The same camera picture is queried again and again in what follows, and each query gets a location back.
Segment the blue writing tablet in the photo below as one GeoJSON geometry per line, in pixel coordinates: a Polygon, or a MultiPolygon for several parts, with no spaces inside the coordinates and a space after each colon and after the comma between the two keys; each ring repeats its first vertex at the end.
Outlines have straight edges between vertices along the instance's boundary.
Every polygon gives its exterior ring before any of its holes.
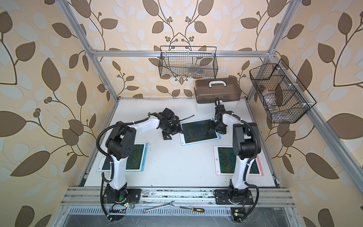
{"type": "Polygon", "coordinates": [[[208,127],[213,118],[189,121],[181,124],[183,134],[180,134],[181,145],[194,145],[202,142],[220,140],[221,136],[208,127]]]}
{"type": "MultiPolygon", "coordinates": [[[[146,156],[148,150],[148,143],[137,143],[134,145],[133,151],[129,155],[126,163],[126,172],[143,172],[146,156]]],[[[106,156],[102,155],[97,172],[111,172],[110,162],[106,156]]]]}

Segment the pink writing tablet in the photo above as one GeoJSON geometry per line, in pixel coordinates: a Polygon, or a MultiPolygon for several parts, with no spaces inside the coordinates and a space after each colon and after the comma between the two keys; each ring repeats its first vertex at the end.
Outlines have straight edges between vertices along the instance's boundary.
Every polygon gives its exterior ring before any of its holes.
{"type": "MultiPolygon", "coordinates": [[[[236,155],[232,146],[214,146],[215,171],[217,176],[232,176],[236,166],[236,155]]],[[[250,169],[251,176],[264,176],[259,157],[256,158],[250,169]]]]}

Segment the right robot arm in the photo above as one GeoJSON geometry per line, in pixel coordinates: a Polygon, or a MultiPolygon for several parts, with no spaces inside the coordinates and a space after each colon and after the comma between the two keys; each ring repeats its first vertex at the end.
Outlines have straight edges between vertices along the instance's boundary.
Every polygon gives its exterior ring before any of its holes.
{"type": "Polygon", "coordinates": [[[253,162],[261,152],[261,140],[256,123],[246,122],[233,111],[225,110],[222,101],[217,97],[215,119],[208,123],[208,128],[225,135],[228,126],[232,127],[232,147],[236,155],[235,171],[227,188],[228,201],[238,204],[242,198],[248,197],[250,187],[257,187],[247,183],[247,179],[253,162]]]}

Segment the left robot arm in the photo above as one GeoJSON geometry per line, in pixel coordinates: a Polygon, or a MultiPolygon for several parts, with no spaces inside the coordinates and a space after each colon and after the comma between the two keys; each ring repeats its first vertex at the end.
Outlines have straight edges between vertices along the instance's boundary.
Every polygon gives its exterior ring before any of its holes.
{"type": "Polygon", "coordinates": [[[108,198],[126,197],[126,166],[136,136],[149,130],[161,129],[163,140],[171,140],[173,135],[183,133],[181,121],[172,110],[165,108],[159,113],[148,113],[145,119],[131,123],[119,121],[101,131],[96,138],[96,147],[110,163],[110,178],[106,179],[104,173],[101,175],[102,183],[107,183],[108,198]]]}

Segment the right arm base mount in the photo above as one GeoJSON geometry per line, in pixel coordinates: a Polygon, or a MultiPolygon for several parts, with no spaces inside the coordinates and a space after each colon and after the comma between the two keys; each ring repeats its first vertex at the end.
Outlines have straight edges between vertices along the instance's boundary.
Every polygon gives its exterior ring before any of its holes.
{"type": "Polygon", "coordinates": [[[254,200],[251,191],[246,188],[242,190],[216,189],[213,192],[217,205],[253,205],[254,200]]]}

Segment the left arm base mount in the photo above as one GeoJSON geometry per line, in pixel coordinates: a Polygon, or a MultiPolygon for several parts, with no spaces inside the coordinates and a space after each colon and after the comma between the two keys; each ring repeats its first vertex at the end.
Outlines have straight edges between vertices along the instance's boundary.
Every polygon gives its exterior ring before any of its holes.
{"type": "Polygon", "coordinates": [[[138,203],[141,196],[141,189],[120,189],[114,190],[113,188],[106,188],[101,196],[104,203],[107,204],[126,204],[138,203]]]}

